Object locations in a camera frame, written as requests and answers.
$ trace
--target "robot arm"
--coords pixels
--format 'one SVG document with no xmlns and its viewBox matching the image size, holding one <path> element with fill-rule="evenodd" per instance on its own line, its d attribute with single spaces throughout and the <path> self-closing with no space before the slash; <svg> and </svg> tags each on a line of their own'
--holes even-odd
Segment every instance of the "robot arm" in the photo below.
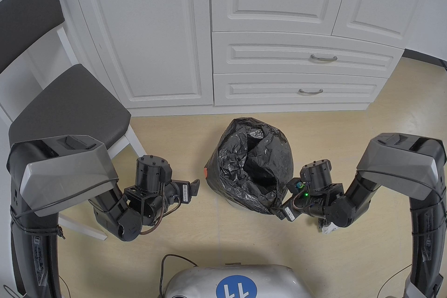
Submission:
<svg viewBox="0 0 447 298">
<path fill-rule="evenodd" d="M 89 200 L 98 223 L 131 241 L 143 225 L 159 223 L 176 200 L 188 204 L 200 184 L 171 180 L 167 161 L 143 156 L 137 160 L 135 185 L 123 195 L 105 145 L 87 135 L 15 143 L 7 168 L 14 275 L 20 293 L 30 298 L 61 298 L 59 211 Z"/>
<path fill-rule="evenodd" d="M 383 133 L 370 141 L 346 193 L 342 184 L 332 183 L 330 161 L 313 162 L 288 183 L 293 196 L 276 215 L 294 221 L 306 213 L 348 227 L 368 210 L 380 186 L 409 196 L 413 264 L 405 297 L 431 298 L 443 280 L 439 269 L 447 227 L 445 163 L 440 140 Z"/>
</svg>

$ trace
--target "drawer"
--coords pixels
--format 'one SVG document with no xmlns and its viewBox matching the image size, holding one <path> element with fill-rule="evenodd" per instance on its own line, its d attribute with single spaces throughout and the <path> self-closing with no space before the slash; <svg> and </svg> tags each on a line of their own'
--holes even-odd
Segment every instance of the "drawer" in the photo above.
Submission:
<svg viewBox="0 0 447 298">
<path fill-rule="evenodd" d="M 388 78 L 404 50 L 302 33 L 213 33 L 214 73 L 322 73 Z"/>
<path fill-rule="evenodd" d="M 341 74 L 215 74 L 214 102 L 215 105 L 371 103 L 386 81 L 386 78 Z"/>
</svg>

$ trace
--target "chair seat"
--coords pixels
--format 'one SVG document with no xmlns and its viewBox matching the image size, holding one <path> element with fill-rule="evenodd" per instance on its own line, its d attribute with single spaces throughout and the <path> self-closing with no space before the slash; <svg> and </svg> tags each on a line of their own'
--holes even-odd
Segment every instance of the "chair seat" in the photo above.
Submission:
<svg viewBox="0 0 447 298">
<path fill-rule="evenodd" d="M 9 128 L 9 143 L 86 134 L 109 149 L 127 131 L 131 114 L 82 65 L 50 83 Z"/>
</svg>

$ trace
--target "black plastic bag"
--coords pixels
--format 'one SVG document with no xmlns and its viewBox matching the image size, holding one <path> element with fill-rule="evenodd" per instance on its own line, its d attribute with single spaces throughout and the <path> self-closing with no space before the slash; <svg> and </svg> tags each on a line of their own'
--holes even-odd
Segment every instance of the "black plastic bag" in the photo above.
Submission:
<svg viewBox="0 0 447 298">
<path fill-rule="evenodd" d="M 233 119 L 206 166 L 218 194 L 252 211 L 272 214 L 287 193 L 293 158 L 286 136 L 254 118 Z"/>
</svg>

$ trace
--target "logo on robot arm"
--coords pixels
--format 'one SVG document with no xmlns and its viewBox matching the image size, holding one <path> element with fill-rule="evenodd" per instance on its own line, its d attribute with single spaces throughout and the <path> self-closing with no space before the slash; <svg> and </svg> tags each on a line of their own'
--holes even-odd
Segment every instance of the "logo on robot arm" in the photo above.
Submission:
<svg viewBox="0 0 447 298">
<path fill-rule="evenodd" d="M 256 284 L 246 276 L 229 276 L 216 288 L 217 298 L 256 298 Z"/>
</svg>

